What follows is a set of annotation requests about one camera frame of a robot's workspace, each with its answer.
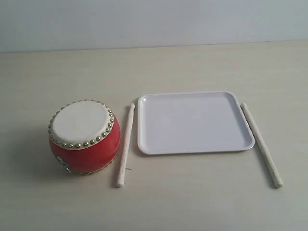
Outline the wooden drumstick with red marks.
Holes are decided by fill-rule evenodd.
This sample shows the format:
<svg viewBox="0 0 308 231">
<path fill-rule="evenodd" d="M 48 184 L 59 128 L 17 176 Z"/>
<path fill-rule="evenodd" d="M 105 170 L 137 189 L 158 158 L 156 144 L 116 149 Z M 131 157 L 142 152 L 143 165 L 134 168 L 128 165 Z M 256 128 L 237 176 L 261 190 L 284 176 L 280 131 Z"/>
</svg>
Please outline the wooden drumstick with red marks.
<svg viewBox="0 0 308 231">
<path fill-rule="evenodd" d="M 116 187 L 120 188 L 125 184 L 125 174 L 126 174 L 126 167 L 127 167 L 127 159 L 128 159 L 128 151 L 130 146 L 130 139 L 132 133 L 132 126 L 134 120 L 134 109 L 135 104 L 131 103 L 129 106 L 128 117 L 127 117 L 127 124 L 124 134 L 124 141 L 123 141 L 123 150 L 119 165 L 119 172 L 116 181 Z"/>
</svg>

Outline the white wooden drumstick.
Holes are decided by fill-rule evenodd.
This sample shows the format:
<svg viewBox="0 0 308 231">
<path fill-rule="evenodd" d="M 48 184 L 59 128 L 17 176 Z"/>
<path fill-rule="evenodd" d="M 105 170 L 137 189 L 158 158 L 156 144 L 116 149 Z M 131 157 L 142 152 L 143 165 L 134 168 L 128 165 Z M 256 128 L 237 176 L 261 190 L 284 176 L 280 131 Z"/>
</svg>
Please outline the white wooden drumstick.
<svg viewBox="0 0 308 231">
<path fill-rule="evenodd" d="M 260 153 L 263 157 L 263 160 L 268 168 L 268 171 L 270 173 L 270 176 L 272 178 L 272 181 L 274 183 L 275 188 L 279 189 L 283 187 L 283 180 L 274 164 L 274 161 L 271 157 L 271 154 L 265 144 L 265 141 L 257 127 L 257 124 L 252 116 L 252 114 L 250 113 L 247 104 L 245 103 L 241 103 L 240 104 L 241 110 L 246 118 L 246 121 L 252 131 L 252 134 L 255 138 L 255 141 L 258 145 L 258 148 L 260 150 Z"/>
</svg>

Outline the red drum with brass studs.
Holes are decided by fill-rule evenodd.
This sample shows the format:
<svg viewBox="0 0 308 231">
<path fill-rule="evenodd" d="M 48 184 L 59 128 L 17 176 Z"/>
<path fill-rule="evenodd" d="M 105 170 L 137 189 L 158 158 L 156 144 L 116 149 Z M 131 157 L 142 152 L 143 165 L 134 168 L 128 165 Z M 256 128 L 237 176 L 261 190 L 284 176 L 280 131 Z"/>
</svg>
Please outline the red drum with brass studs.
<svg viewBox="0 0 308 231">
<path fill-rule="evenodd" d="M 52 154 L 63 170 L 88 175 L 112 163 L 121 130 L 112 109 L 101 101 L 80 100 L 62 107 L 48 125 Z"/>
</svg>

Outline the white rectangular plastic tray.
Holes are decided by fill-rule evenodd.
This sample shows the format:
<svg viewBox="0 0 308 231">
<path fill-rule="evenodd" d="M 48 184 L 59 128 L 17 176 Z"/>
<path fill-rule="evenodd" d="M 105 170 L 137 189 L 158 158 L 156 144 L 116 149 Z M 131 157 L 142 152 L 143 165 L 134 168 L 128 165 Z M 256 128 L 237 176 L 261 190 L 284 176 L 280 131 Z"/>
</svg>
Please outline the white rectangular plastic tray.
<svg viewBox="0 0 308 231">
<path fill-rule="evenodd" d="M 145 94 L 137 111 L 137 144 L 147 155 L 241 152 L 255 145 L 229 91 Z"/>
</svg>

